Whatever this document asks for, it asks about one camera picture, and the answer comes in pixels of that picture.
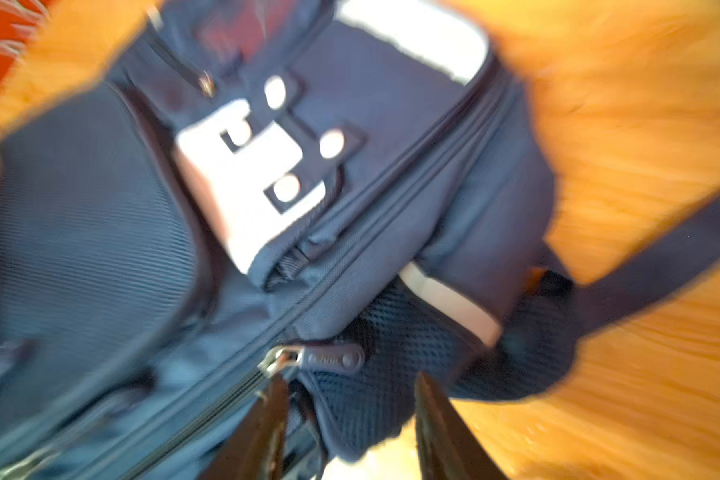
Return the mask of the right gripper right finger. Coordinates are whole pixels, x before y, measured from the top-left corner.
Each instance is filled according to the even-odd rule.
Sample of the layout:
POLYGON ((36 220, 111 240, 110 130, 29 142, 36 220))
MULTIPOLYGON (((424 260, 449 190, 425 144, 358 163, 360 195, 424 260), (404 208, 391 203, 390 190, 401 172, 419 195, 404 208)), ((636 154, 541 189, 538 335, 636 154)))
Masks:
POLYGON ((426 372, 415 383, 415 434, 423 479, 507 479, 426 372))

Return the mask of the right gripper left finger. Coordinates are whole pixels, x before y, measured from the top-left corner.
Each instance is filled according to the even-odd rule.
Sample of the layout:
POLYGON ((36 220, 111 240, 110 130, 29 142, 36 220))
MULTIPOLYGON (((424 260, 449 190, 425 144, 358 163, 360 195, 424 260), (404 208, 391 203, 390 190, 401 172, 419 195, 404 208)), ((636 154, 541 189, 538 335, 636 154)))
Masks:
POLYGON ((288 400, 288 385, 276 374, 198 479, 281 479, 288 400))

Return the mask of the navy blue student backpack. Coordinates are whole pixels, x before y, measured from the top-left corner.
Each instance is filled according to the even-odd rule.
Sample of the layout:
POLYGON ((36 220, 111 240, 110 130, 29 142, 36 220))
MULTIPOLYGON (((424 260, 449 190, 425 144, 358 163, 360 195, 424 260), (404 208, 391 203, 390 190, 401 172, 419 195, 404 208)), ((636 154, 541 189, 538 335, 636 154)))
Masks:
POLYGON ((169 1, 0 139, 0 479, 198 479, 270 380, 281 479, 513 401, 720 258, 720 191, 576 284, 487 33, 430 1, 169 1))

